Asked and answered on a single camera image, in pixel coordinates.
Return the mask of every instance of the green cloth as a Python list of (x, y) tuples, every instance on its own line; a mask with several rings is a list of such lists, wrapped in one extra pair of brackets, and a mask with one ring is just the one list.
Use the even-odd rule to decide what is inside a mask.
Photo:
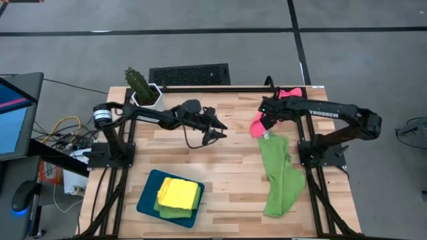
[(294, 169), (288, 155), (288, 138), (270, 135), (258, 139), (270, 192), (264, 215), (281, 217), (295, 203), (306, 185), (303, 173)]
[[(198, 187), (197, 192), (195, 192), (193, 209), (197, 209), (197, 206), (199, 205), (200, 191), (201, 189)], [(190, 218), (191, 214), (193, 214), (193, 210), (162, 206), (159, 204), (157, 198), (155, 199), (154, 210), (158, 211), (160, 213), (160, 217), (164, 219)]]

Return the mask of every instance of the wooden tabletop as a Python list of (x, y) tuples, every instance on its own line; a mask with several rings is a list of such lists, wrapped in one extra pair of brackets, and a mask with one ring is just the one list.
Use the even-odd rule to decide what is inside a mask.
[[(309, 99), (327, 100), (324, 88), (306, 87)], [(269, 182), (258, 143), (251, 138), (249, 126), (267, 93), (165, 93), (166, 107), (187, 99), (199, 99), (202, 106), (216, 108), (218, 119), (228, 130), (225, 139), (213, 145), (191, 150), (185, 144), (182, 129), (164, 130), (157, 125), (137, 122), (134, 141), (137, 146), (133, 167), (129, 170), (119, 237), (315, 237), (308, 187), (294, 206), (280, 218), (263, 215)], [(125, 87), (112, 87), (107, 101), (123, 103)], [(316, 133), (335, 130), (331, 119), (313, 117)], [(303, 120), (306, 137), (308, 130)], [(296, 169), (299, 164), (295, 123), (285, 121), (274, 133), (290, 139), (289, 151)], [(190, 145), (199, 145), (202, 134), (187, 131)], [(136, 211), (148, 174), (158, 169), (205, 184), (195, 225), (191, 229), (156, 219)], [(80, 213), (81, 230), (87, 229), (95, 191), (103, 169), (92, 170)], [(360, 226), (347, 177), (335, 167), (324, 167), (330, 202), (342, 219), (355, 231)], [(95, 207), (95, 215), (105, 203), (109, 170), (105, 175)], [(324, 208), (319, 202), (324, 232), (328, 232)], [(113, 229), (115, 205), (111, 208), (107, 233)]]

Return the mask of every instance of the cactus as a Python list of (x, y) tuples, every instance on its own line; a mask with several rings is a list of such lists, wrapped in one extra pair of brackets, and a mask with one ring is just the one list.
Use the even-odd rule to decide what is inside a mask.
[(136, 92), (139, 104), (149, 105), (155, 101), (153, 90), (139, 71), (129, 67), (125, 70), (125, 78), (127, 84)]

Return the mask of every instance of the pink object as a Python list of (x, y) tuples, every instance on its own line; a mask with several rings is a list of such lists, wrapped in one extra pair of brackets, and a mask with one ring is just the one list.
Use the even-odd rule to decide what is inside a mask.
[[(291, 91), (284, 91), (280, 90), (279, 92), (279, 98), (289, 97), (289, 96), (302, 96), (302, 91), (300, 88), (292, 89)], [(253, 138), (256, 137), (262, 137), (263, 134), (266, 132), (266, 128), (262, 125), (260, 119), (261, 119), (262, 113), (257, 112), (254, 120), (252, 121), (251, 127), (250, 127), (250, 133)]]

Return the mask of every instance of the blue tray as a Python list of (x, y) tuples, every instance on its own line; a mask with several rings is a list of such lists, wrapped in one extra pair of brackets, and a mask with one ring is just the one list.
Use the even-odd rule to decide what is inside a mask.
[(185, 179), (183, 177), (178, 177), (169, 173), (165, 173), (159, 170), (152, 170), (149, 173), (147, 183), (145, 184), (144, 190), (142, 191), (141, 197), (139, 198), (138, 204), (136, 205), (136, 210), (140, 213), (144, 213), (150, 215), (152, 217), (157, 217), (158, 219), (163, 219), (165, 221), (169, 221), (171, 223), (175, 223), (181, 225), (183, 227), (191, 228), (194, 226), (195, 217), (197, 216), (197, 210), (200, 206), (201, 196), (205, 190), (205, 185), (203, 183), (196, 182), (200, 187), (200, 198), (199, 205), (197, 209), (193, 210), (193, 214), (191, 214), (190, 218), (180, 218), (180, 219), (164, 219), (160, 217), (158, 211), (154, 210), (155, 200), (157, 198), (157, 191), (159, 191), (163, 180), (166, 177), (176, 178), (176, 179), (184, 179), (187, 181), (192, 181), (189, 179)]

